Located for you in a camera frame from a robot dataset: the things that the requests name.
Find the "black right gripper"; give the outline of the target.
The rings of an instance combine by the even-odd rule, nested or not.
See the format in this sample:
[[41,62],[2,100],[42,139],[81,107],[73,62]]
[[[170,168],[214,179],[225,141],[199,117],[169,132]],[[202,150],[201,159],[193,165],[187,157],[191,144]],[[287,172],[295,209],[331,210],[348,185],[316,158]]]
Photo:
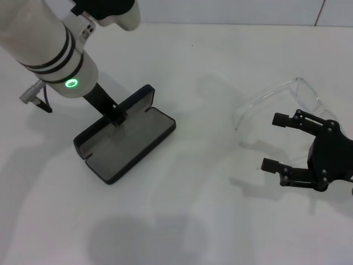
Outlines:
[[324,120],[297,109],[293,117],[275,113],[272,125],[316,135],[308,156],[308,167],[313,172],[263,159],[261,170],[278,173],[280,186],[324,192],[333,181],[352,182],[352,140],[343,134],[337,121]]

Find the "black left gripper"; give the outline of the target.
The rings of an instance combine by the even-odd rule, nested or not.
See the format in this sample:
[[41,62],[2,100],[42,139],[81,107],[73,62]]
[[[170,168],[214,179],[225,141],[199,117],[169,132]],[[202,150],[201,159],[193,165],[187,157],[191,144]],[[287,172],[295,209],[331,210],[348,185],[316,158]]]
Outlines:
[[128,118],[128,114],[120,109],[119,105],[98,83],[83,98],[100,114],[111,119],[113,124],[120,126]]

